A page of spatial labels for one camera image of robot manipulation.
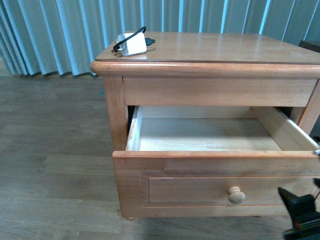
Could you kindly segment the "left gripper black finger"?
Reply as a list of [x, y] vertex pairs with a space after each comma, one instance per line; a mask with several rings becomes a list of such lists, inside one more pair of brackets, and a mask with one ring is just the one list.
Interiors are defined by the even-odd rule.
[[320, 213], [316, 198], [311, 194], [296, 196], [278, 187], [278, 193], [292, 220], [292, 228], [282, 233], [285, 240], [318, 240], [320, 238]]

